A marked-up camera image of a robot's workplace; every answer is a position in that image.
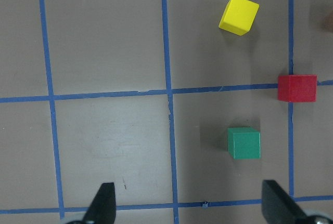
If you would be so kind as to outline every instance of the red block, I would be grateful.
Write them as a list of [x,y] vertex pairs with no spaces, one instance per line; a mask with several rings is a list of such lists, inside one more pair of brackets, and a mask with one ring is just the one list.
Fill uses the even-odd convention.
[[278,100],[286,102],[315,102],[317,75],[279,76]]

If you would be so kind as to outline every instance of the green block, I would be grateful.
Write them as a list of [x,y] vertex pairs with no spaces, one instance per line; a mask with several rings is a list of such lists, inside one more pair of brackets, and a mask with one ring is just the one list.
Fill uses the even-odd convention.
[[228,128],[228,152],[234,159],[259,159],[260,132],[251,127]]

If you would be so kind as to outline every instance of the gray floor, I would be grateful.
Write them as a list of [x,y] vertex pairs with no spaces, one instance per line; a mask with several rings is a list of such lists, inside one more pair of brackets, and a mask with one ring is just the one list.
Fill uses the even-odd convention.
[[[275,84],[288,74],[288,0],[252,1],[260,9],[239,37],[217,27],[228,0],[167,0],[172,88]],[[40,1],[0,8],[0,222],[58,223]],[[106,181],[119,206],[173,202],[161,8],[161,0],[45,0],[54,95],[88,94],[55,100],[66,216]],[[332,10],[332,0],[294,0],[295,74],[333,80],[333,33],[321,28]],[[145,96],[93,96],[117,91]],[[316,103],[294,104],[293,158],[300,205],[333,216],[332,98],[332,86],[319,86]],[[179,203],[259,199],[262,179],[288,191],[288,104],[276,89],[179,93],[173,109]],[[225,133],[235,126],[260,130],[260,160],[228,155]],[[120,210],[116,223],[172,224],[168,206]],[[180,224],[265,223],[260,204],[178,211]]]

